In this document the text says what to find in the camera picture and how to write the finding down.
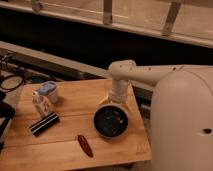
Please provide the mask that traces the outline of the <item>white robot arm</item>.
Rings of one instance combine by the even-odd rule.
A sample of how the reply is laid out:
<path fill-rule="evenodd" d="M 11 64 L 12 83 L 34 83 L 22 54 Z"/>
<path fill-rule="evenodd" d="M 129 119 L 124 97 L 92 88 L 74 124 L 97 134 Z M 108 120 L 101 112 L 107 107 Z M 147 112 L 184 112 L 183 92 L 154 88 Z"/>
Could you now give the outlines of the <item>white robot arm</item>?
<path fill-rule="evenodd" d="M 151 100 L 152 171 L 213 171 L 213 66 L 109 65 L 107 100 L 127 99 L 131 81 L 154 86 Z"/>

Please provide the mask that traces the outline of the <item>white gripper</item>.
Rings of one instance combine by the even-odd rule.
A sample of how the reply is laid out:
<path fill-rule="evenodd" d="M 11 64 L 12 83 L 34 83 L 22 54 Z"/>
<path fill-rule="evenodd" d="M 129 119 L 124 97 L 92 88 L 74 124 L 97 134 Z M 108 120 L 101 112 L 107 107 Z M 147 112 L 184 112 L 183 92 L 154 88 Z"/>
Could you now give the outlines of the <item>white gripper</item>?
<path fill-rule="evenodd" d="M 129 86 L 129 82 L 127 80 L 113 79 L 109 94 L 100 102 L 99 107 L 109 104 L 110 101 L 113 101 L 116 103 L 124 103 L 125 109 L 128 111 L 128 113 L 130 113 L 131 110 L 126 101 L 128 86 Z"/>

